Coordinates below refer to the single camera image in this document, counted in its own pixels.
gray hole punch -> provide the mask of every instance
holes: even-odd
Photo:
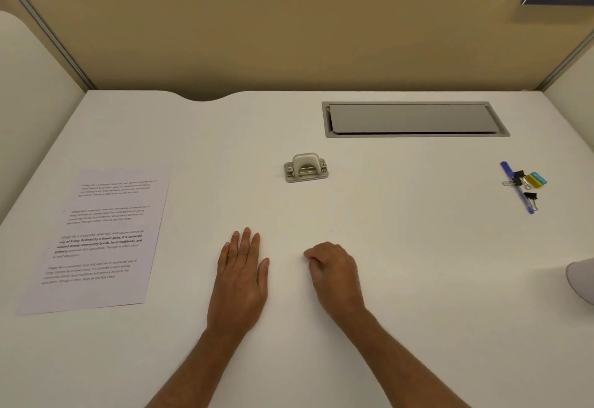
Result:
[[[295,155],[292,162],[285,163],[285,177],[287,183],[328,178],[326,161],[315,153]]]

white desk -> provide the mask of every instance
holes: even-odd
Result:
[[[489,101],[511,137],[328,139],[323,101]],[[328,179],[286,183],[304,152]],[[501,185],[503,160],[549,181],[535,215]],[[78,169],[163,162],[145,304],[16,317]],[[593,181],[594,154],[536,92],[89,92],[0,227],[0,404],[143,407],[203,330],[220,247],[248,225],[270,296],[212,407],[388,406],[316,302],[301,252],[330,240],[383,325],[474,408],[590,408],[594,307],[564,267],[594,254]]]

pen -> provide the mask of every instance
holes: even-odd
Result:
[[[514,175],[514,171],[511,169],[511,167],[507,163],[507,161],[502,161],[501,162],[501,168],[506,173],[506,175],[510,179],[510,181],[516,177]],[[528,211],[528,214],[534,214],[534,209],[532,208],[532,205],[531,205],[530,201],[528,201],[528,199],[526,198],[526,196],[524,195],[524,193],[520,189],[520,186],[514,186],[514,188],[516,189],[517,194],[520,196],[520,199],[522,200],[522,203],[524,203],[524,206],[526,207],[526,209]]]

blue and yellow eraser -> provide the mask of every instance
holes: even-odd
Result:
[[[539,187],[542,187],[546,184],[546,179],[544,179],[536,172],[532,172],[529,175],[526,175],[524,179],[529,185],[534,187],[534,189],[538,189]]]

paper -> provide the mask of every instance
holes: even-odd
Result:
[[[17,314],[143,303],[169,178],[165,168],[82,170]]]

